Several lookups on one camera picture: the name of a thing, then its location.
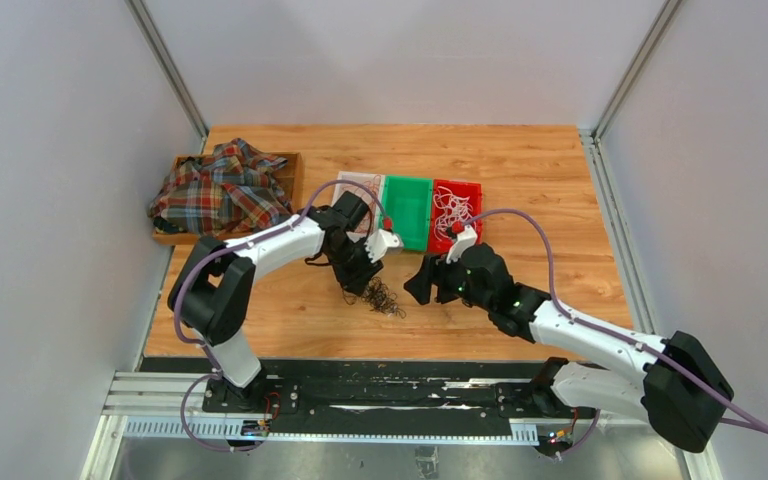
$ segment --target plaid cloth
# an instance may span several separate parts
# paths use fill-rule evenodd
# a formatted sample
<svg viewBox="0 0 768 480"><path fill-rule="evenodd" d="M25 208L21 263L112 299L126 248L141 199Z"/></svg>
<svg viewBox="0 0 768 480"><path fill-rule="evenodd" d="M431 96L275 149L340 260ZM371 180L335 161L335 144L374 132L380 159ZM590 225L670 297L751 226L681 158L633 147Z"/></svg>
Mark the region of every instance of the plaid cloth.
<svg viewBox="0 0 768 480"><path fill-rule="evenodd" d="M148 216L165 233L262 230L290 215L290 202L272 177L287 159L237 138L213 155L190 157L166 177Z"/></svg>

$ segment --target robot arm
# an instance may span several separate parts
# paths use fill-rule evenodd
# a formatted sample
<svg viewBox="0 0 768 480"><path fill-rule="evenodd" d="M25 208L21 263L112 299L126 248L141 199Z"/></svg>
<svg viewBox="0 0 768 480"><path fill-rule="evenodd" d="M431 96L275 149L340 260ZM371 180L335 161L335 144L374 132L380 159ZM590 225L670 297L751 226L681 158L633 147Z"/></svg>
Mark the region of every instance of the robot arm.
<svg viewBox="0 0 768 480"><path fill-rule="evenodd" d="M550 359L528 394L543 402L590 406L647 421L662 437L691 452L704 450L725 407L665 365L643 345L679 362L728 399L734 392L699 341L684 332L666 339L612 325L558 303L546 292L516 283L505 262L487 244L476 245L466 227L447 254L426 255L419 272L405 283L420 304L460 299L487 311L503 333L531 343L575 352L603 368ZM614 332L637 340L620 340Z"/></svg>
<svg viewBox="0 0 768 480"><path fill-rule="evenodd" d="M245 244L245 248L217 258L198 273L181 310L184 323L208 345L225 379L244 389L260 373L260 361L242 329L255 282L294 260L325 255L340 286L349 293L362 294L383 268L381 258L402 246L398 235L385 229L358 241L349 239L346 233L357 228L368 212L358 196L345 192L333 207L311 209L303 219L293 215L284 223L244 238L226 243L202 237L172 288L169 307L174 309L184 279L205 257ZM214 286L210 277L220 275L221 281Z"/></svg>

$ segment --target gray floor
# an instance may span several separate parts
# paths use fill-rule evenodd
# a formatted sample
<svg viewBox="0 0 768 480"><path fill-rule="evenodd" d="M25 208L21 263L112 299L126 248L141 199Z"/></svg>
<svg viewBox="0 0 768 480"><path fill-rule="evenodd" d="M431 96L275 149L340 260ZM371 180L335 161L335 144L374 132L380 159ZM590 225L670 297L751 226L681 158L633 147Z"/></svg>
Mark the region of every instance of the gray floor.
<svg viewBox="0 0 768 480"><path fill-rule="evenodd" d="M474 480L685 478L674 448L648 428L597 430L580 450L553 463L531 447L423 447L265 443L250 453L206 451L189 440L128 438L113 478L268 480Z"/></svg>

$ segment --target white string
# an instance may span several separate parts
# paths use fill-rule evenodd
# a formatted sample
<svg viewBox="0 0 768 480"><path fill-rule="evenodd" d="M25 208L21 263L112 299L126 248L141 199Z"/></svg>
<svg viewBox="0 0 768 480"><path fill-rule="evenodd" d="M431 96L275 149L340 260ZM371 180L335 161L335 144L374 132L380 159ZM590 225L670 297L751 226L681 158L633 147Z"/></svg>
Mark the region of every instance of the white string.
<svg viewBox="0 0 768 480"><path fill-rule="evenodd" d="M450 189L440 186L432 196L434 206L442 210L442 213L434 220L434 237L437 240L448 240L446 230L455 222L464 223L472 218L472 205L469 197L459 197Z"/></svg>

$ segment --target perforated metal strip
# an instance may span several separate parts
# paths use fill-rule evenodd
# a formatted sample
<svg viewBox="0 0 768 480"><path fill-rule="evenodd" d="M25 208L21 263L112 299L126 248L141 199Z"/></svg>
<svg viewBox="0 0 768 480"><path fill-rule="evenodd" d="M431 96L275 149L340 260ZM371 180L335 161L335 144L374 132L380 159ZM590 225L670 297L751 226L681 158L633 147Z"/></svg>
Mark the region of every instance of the perforated metal strip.
<svg viewBox="0 0 768 480"><path fill-rule="evenodd" d="M243 434L243 420L226 418L192 418L193 433L206 440L263 440ZM126 438L187 438L181 420L175 417L130 417L125 426ZM270 433L268 441L323 443L417 443L423 445L537 445L537 427L529 423L512 423L511 435L361 435L327 433Z"/></svg>

